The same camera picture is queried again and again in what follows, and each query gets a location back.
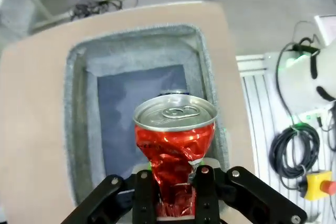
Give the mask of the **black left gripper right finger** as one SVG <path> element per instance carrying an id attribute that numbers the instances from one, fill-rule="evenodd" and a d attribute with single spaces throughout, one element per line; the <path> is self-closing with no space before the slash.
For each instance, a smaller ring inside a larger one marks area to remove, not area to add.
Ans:
<path id="1" fill-rule="evenodd" d="M 240 212 L 251 223 L 305 223 L 307 213 L 241 166 L 224 172 L 200 166 L 193 181 L 195 223 L 224 223 L 219 202 Z"/>

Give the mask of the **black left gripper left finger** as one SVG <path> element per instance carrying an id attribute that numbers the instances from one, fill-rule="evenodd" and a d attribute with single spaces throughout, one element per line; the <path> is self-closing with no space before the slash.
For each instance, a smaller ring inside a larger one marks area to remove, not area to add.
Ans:
<path id="1" fill-rule="evenodd" d="M 158 192 L 150 170 L 123 179 L 107 176 L 63 223 L 117 223 L 132 212 L 131 223 L 156 223 Z"/>

